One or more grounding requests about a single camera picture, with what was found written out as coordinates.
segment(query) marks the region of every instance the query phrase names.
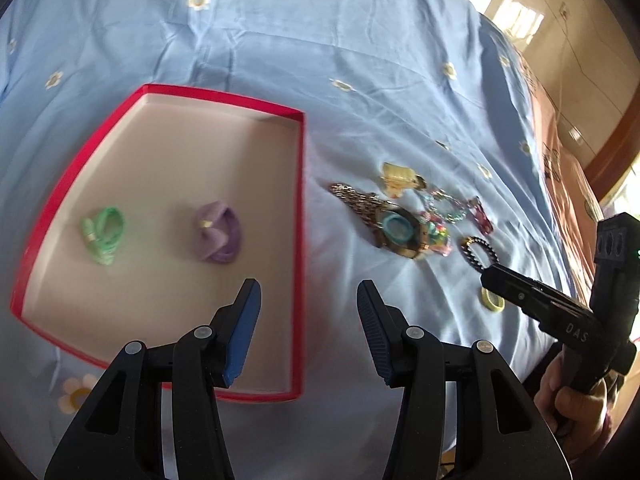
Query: orange fabric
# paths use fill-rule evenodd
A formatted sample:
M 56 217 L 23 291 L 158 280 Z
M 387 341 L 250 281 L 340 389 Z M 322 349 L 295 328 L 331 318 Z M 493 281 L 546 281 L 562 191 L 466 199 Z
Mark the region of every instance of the orange fabric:
M 556 109 L 540 83 L 530 86 L 533 125 L 545 168 L 546 188 L 560 229 L 577 299 L 589 304 L 597 223 L 602 210 L 578 160 L 561 144 Z

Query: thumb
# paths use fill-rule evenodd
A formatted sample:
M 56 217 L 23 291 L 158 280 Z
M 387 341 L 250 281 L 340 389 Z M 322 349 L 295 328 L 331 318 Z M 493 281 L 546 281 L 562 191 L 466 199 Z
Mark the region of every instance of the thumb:
M 582 394 L 568 386 L 556 396 L 558 412 L 576 422 L 598 421 L 604 406 L 604 400 L 600 397 Z

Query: black beaded bracelet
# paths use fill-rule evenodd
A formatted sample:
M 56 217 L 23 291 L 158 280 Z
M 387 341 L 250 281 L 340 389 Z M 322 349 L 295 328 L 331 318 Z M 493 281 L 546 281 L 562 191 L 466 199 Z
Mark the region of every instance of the black beaded bracelet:
M 477 236 L 469 236 L 462 240 L 462 243 L 460 244 L 460 249 L 462 250 L 462 253 L 465 255 L 466 260 L 475 270 L 477 270 L 478 272 L 482 272 L 485 269 L 485 267 L 482 266 L 482 263 L 480 263 L 480 260 L 478 260 L 476 255 L 471 250 L 472 244 L 480 245 L 489 256 L 489 259 L 491 260 L 492 264 L 500 263 L 500 261 L 498 260 L 498 255 L 495 253 L 494 248 L 492 248 L 491 245 L 489 245 L 489 242 L 487 242 L 486 240 L 482 240 L 482 238 L 478 238 Z

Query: human hand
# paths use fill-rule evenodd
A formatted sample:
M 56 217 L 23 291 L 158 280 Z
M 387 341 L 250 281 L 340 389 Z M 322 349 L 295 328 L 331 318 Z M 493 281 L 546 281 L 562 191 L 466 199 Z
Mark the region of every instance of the human hand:
M 560 388 L 561 380 L 562 352 L 549 363 L 533 400 L 553 433 L 558 428 L 554 408 L 574 421 L 571 433 L 561 443 L 564 455 L 571 460 L 595 444 L 602 433 L 607 413 L 607 387 L 602 379 L 590 395 L 585 395 L 568 386 Z

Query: tray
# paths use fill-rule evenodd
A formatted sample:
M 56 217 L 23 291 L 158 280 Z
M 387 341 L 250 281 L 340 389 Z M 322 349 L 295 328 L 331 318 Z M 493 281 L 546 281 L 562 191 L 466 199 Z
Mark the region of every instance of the tray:
M 175 342 L 257 278 L 262 309 L 242 375 L 221 399 L 302 393 L 303 139 L 298 110 L 212 90 L 147 84 L 88 139 L 36 223 L 12 312 L 32 330 L 105 367 L 131 340 Z M 231 264 L 200 262 L 195 210 L 227 202 L 242 225 Z M 79 223 L 117 206 L 126 230 L 96 264 Z

